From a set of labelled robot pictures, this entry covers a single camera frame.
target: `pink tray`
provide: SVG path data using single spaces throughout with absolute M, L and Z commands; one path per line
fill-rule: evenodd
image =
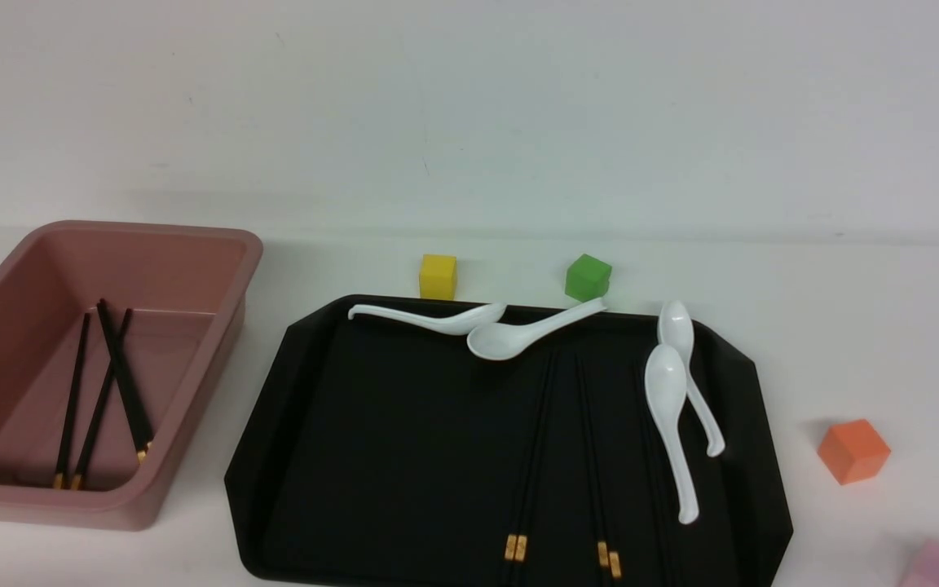
M 263 245 L 249 232 L 52 223 L 0 265 L 0 520 L 141 530 L 152 524 L 245 320 Z M 108 350 L 95 304 L 135 310 L 124 349 L 154 442 L 135 460 L 112 390 L 86 491 L 50 489 L 82 312 L 92 313 L 71 467 Z

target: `white table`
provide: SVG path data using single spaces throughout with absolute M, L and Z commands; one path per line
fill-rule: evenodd
M 0 260 L 25 232 L 0 229 Z M 416 296 L 424 252 L 459 257 L 461 300 L 560 307 L 563 268 L 589 252 L 615 265 L 615 311 L 682 298 L 752 357 L 796 530 L 778 587 L 895 587 L 939 538 L 939 248 L 261 236 L 245 331 L 159 521 L 139 534 L 0 523 L 0 585 L 261 584 L 238 560 L 223 472 L 284 327 L 343 294 Z M 840 487 L 816 445 L 854 417 L 894 453 L 877 479 Z

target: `white ceramic spoon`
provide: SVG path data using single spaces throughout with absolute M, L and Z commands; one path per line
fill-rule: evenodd
M 672 465 L 672 476 L 676 480 L 679 523 L 692 523 L 698 519 L 698 495 L 694 493 L 694 480 L 690 478 L 690 468 L 679 441 L 679 415 L 686 403 L 686 368 L 676 349 L 669 345 L 655 347 L 647 358 L 644 387 L 647 406 L 662 435 L 668 464 Z
M 395 309 L 384 308 L 381 306 L 369 306 L 368 304 L 357 304 L 346 313 L 347 319 L 353 320 L 357 315 L 369 315 L 385 317 L 395 322 L 412 324 L 441 334 L 451 334 L 455 337 L 469 334 L 474 328 L 481 324 L 490 324 L 499 322 L 499 319 L 506 313 L 506 304 L 487 304 L 477 306 L 458 313 L 458 315 L 448 317 L 429 317 L 414 315 L 411 312 L 395 311 Z
M 694 323 L 690 322 L 690 315 L 686 313 L 682 302 L 668 302 L 662 307 L 662 315 L 659 316 L 659 342 L 676 349 L 679 358 L 683 360 L 686 367 L 686 398 L 690 400 L 690 405 L 701 421 L 701 427 L 705 429 L 705 435 L 708 437 L 708 455 L 719 457 L 726 448 L 726 442 L 712 410 L 708 409 L 705 398 L 694 383 L 694 377 L 690 375 L 690 356 L 694 354 Z
M 470 352 L 484 360 L 511 360 L 537 342 L 538 338 L 606 309 L 603 298 L 595 298 L 533 324 L 484 324 L 470 332 L 466 345 Z

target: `spoon bowl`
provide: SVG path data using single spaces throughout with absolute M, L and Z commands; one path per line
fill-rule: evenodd
M 678 422 L 686 404 L 686 369 L 676 349 L 669 345 L 655 346 L 647 358 L 644 383 L 652 412 L 664 420 Z
M 466 346 L 484 360 L 511 360 L 545 335 L 606 309 L 603 298 L 595 298 L 533 324 L 481 324 L 469 332 Z
M 666 302 L 659 316 L 659 342 L 676 349 L 683 364 L 694 354 L 694 323 L 681 301 Z

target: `black tray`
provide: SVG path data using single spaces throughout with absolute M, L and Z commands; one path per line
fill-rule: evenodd
M 550 417 L 520 585 L 600 585 L 578 409 L 597 455 L 626 587 L 771 585 L 792 536 L 756 367 L 697 324 L 692 370 L 727 449 L 705 456 L 690 405 L 681 437 L 701 516 L 677 522 L 663 446 L 642 398 L 654 316 L 602 313 L 488 363 L 465 338 L 358 316 L 377 304 L 450 316 L 474 304 L 351 296 L 292 324 L 227 471 L 238 550 L 264 579 L 496 587 L 536 420 Z M 550 316 L 511 307 L 503 322 Z

